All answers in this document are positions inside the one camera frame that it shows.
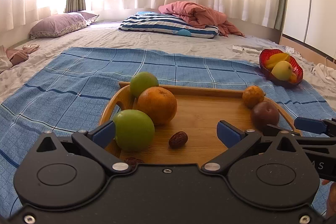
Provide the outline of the person's right hand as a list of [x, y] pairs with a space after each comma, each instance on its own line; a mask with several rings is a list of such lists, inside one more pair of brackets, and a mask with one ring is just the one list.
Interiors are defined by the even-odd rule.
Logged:
[[332, 182], [326, 203], [326, 217], [330, 218], [336, 212], [336, 182]]

